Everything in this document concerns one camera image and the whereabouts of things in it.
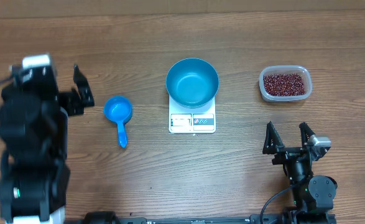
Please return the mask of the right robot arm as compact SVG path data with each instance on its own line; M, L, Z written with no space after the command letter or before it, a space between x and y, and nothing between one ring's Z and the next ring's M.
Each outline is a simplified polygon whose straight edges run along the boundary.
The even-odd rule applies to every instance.
M283 167L290 186L268 199L261 210L260 221L264 221L264 212L271 201L291 191L294 206L284 209L279 223L336 223L335 216L328 212L333 209L338 184L335 179L314 175L312 171L313 163L330 150L331 140L315 134L305 122L300 123L299 128L302 145L287 147L273 123L267 123L262 153L274 156L273 165Z

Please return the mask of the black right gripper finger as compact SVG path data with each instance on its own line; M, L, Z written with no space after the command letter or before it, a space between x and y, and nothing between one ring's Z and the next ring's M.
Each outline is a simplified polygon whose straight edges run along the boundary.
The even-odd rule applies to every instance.
M278 153L283 152L284 149L285 149L284 143L282 142L273 123L271 121L269 121L267 123L266 138L265 138L262 153L263 154L278 154Z
M312 131L312 129L309 127L309 125L306 122L300 123L299 128L300 128L300 134L301 134L302 147L312 146L312 143L309 142L309 139L315 133Z

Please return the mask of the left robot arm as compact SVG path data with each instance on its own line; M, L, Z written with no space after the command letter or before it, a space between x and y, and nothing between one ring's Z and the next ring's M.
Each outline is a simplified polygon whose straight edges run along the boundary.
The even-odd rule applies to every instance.
M59 91L50 54L24 57L2 89L0 217L6 223L64 223L70 169L68 119L95 105L86 77Z

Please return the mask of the blue plastic measuring scoop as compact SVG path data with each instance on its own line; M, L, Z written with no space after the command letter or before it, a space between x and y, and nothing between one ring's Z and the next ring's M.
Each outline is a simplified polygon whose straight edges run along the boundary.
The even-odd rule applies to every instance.
M131 102L124 96L114 96L105 103L103 113L117 125L118 144L126 148L128 140L125 125L132 118Z

